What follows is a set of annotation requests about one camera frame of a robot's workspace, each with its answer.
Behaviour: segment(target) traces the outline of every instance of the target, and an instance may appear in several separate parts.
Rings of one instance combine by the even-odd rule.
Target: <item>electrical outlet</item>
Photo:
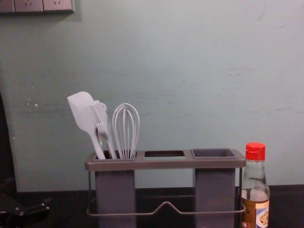
[[[0,0],[0,13],[14,12],[14,1],[13,0]]]
[[[44,11],[73,10],[72,0],[43,0]]]
[[[43,11],[43,0],[14,0],[16,12]]]

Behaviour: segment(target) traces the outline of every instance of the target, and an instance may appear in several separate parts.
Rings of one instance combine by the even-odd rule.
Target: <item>gray utensil holder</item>
[[[172,159],[145,159],[147,157]],[[89,173],[89,193],[91,172],[95,172],[98,214],[92,213],[90,194],[87,213],[91,217],[99,218],[99,228],[136,228],[136,216],[152,216],[168,205],[180,215],[193,215],[196,228],[233,228],[235,214],[245,211],[241,200],[239,209],[234,210],[235,170],[240,169],[241,177],[245,164],[245,157],[231,149],[138,151],[133,160],[98,160],[92,153],[85,161],[85,169]],[[136,211],[134,170],[186,168],[195,170],[193,211],[180,211],[168,201],[149,213]]]
[[[192,150],[195,159],[236,159],[228,149]],[[195,169],[195,211],[231,211],[235,200],[235,168]],[[232,228],[233,214],[196,215],[197,228]]]

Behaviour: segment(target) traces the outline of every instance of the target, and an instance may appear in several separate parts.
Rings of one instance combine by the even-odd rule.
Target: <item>spatula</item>
[[[77,126],[87,132],[91,137],[98,159],[105,159],[104,151],[100,147],[96,135],[95,117],[90,108],[90,105],[94,103],[91,95],[87,92],[79,92],[69,96],[67,100],[72,109]]]

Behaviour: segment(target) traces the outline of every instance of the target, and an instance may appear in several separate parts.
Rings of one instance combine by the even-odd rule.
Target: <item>sauce bottle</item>
[[[270,191],[265,175],[265,145],[249,142],[246,145],[246,167],[243,177],[242,200],[246,211],[242,228],[267,228]]]

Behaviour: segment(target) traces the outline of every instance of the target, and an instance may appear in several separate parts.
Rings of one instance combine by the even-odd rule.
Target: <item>whisk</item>
[[[114,110],[112,126],[120,158],[133,159],[140,128],[137,110],[130,104],[120,104]]]

